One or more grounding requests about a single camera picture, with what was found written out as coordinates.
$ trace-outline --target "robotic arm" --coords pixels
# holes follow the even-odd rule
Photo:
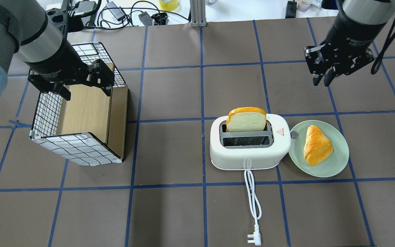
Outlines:
[[[70,10],[68,0],[62,9],[48,11],[36,0],[0,0],[0,96],[13,53],[30,66],[28,80],[41,93],[52,92],[70,100],[71,93],[64,85],[84,84],[111,96],[111,69],[100,59],[83,63],[66,39],[68,32],[83,29],[80,17],[70,16]]]
[[[350,75],[374,61],[368,48],[395,12],[395,0],[337,0],[339,13],[326,39],[304,49],[313,84]]]

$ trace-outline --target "golden brown pastry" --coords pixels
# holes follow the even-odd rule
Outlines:
[[[304,159],[309,166],[316,166],[328,158],[333,152],[332,142],[316,125],[307,128]]]

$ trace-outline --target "yellow object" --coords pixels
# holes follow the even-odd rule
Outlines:
[[[316,125],[307,128],[304,159],[309,166],[316,166],[325,161],[333,152],[331,141]]]
[[[163,11],[174,11],[178,5],[178,0],[158,0],[160,9]]]
[[[266,111],[257,107],[240,107],[229,112],[226,130],[229,132],[262,131],[266,125]]]

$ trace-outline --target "white power cord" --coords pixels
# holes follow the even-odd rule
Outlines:
[[[248,244],[255,244],[256,246],[262,245],[262,237],[260,236],[259,219],[262,217],[262,207],[260,206],[259,199],[255,194],[255,181],[254,175],[251,170],[245,170],[243,174],[245,177],[246,190],[248,191],[249,209],[251,210],[252,217],[254,217],[254,233],[248,234]],[[256,205],[259,207],[259,215],[257,216]]]

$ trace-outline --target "white floor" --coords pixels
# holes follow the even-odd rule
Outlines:
[[[37,0],[46,8],[48,4],[59,3],[61,0]],[[158,0],[148,0],[159,7]],[[114,0],[117,6],[122,8],[130,8],[136,0]],[[188,17],[190,11],[189,0],[179,0],[180,5],[173,12]],[[100,9],[106,5],[107,1],[102,0]],[[207,22],[234,22],[262,19],[283,19],[286,13],[287,0],[216,0],[213,5],[205,7]],[[154,8],[149,3],[137,3],[135,7]],[[150,15],[156,11],[147,11]],[[320,17],[320,16],[336,16],[336,10],[325,10],[322,8],[311,7],[306,12],[297,11],[297,17]],[[115,21],[114,17],[108,11],[104,12],[106,20]],[[142,25],[138,18],[138,13],[133,14],[134,25]],[[187,23],[185,19],[174,14],[169,14],[168,24]]]

